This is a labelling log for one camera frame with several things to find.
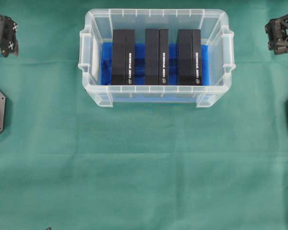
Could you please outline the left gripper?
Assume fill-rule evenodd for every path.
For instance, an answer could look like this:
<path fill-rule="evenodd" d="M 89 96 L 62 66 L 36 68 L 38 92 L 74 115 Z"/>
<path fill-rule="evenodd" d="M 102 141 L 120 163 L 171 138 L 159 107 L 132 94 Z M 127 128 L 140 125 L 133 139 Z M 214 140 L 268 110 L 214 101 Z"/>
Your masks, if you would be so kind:
<path fill-rule="evenodd" d="M 9 54 L 18 56 L 19 46 L 16 38 L 18 24 L 8 16 L 0 15 L 0 57 Z"/>

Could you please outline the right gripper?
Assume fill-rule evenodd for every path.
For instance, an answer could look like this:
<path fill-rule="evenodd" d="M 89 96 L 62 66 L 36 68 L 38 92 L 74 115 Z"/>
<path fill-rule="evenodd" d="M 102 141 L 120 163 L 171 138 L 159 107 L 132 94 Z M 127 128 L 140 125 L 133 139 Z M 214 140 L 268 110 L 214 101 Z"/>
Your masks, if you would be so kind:
<path fill-rule="evenodd" d="M 271 19 L 265 25 L 265 32 L 268 35 L 270 51 L 274 51 L 275 55 L 288 53 L 288 14 L 282 16 L 281 19 Z"/>

